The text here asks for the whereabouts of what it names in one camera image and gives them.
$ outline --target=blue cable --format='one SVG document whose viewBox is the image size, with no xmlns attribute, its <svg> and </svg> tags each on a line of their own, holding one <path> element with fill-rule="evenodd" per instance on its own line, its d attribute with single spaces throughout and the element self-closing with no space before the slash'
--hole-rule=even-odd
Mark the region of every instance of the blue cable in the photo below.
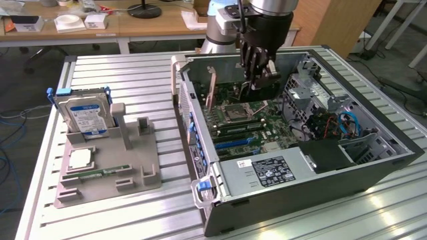
<svg viewBox="0 0 427 240">
<path fill-rule="evenodd" d="M 3 149 L 8 149 L 10 147 L 14 146 L 14 144 L 16 144 L 23 139 L 23 137 L 24 137 L 24 135 L 27 133 L 27 127 L 22 123 L 10 123 L 10 122 L 3 121 L 3 120 L 0 120 L 0 123 L 6 124 L 6 125 L 10 125 L 10 126 L 20 126 L 20 128 L 22 128 L 20 136 L 12 142 L 10 142 L 7 145 L 2 146 Z"/>
<path fill-rule="evenodd" d="M 14 163 L 6 157 L 2 157 L 2 156 L 0 156 L 0 160 L 3 160 L 4 163 L 7 163 L 10 165 L 10 167 L 11 167 L 12 174 L 14 174 L 14 177 L 15 177 L 16 187 L 18 187 L 18 196 L 16 196 L 14 202 L 6 207 L 6 209 L 3 209 L 3 211 L 0 211 L 0 216 L 2 216 L 2 214 L 6 211 L 8 211 L 19 203 L 19 201 L 22 200 L 23 189 L 22 189 L 20 179 L 19 179 L 19 175 L 16 173 L 16 169 L 15 169 Z"/>
<path fill-rule="evenodd" d="M 357 131 L 358 131 L 358 135 L 361 136 L 362 129 L 361 129 L 358 117 L 357 117 L 357 115 L 355 115 L 353 112 L 350 112 L 350 111 L 343 111 L 343 112 L 338 115 L 338 124 L 339 124 L 339 128 L 341 128 L 342 132 L 343 132 L 345 134 L 347 134 L 347 130 L 346 130 L 345 126 L 343 126 L 342 115 L 349 115 L 350 117 L 353 117 L 353 119 L 354 119 L 354 124 L 355 124 Z"/>
</svg>

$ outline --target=aluminum table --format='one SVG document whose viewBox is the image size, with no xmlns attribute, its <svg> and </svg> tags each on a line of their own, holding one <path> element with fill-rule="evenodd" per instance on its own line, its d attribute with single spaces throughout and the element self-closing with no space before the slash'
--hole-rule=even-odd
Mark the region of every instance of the aluminum table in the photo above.
<svg viewBox="0 0 427 240">
<path fill-rule="evenodd" d="M 310 47 L 378 109 L 427 149 L 427 129 L 375 88 L 334 51 Z M 16 239 L 283 240 L 419 239 L 427 236 L 427 154 L 366 192 L 206 238 L 195 207 L 171 99 L 171 57 L 192 52 L 80 56 L 64 63 L 59 88 L 111 87 L 126 103 L 126 121 L 154 121 L 163 186 L 156 190 L 56 209 L 52 205 L 67 125 L 51 110 Z M 329 77 L 331 91 L 343 92 Z"/>
</svg>

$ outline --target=circuit board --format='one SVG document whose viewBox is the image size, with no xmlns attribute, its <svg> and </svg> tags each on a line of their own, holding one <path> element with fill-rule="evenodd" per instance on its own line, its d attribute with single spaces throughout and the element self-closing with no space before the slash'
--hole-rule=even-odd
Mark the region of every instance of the circuit board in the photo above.
<svg viewBox="0 0 427 240">
<path fill-rule="evenodd" d="M 220 160 L 287 149 L 298 142 L 272 100 L 202 106 Z"/>
</svg>

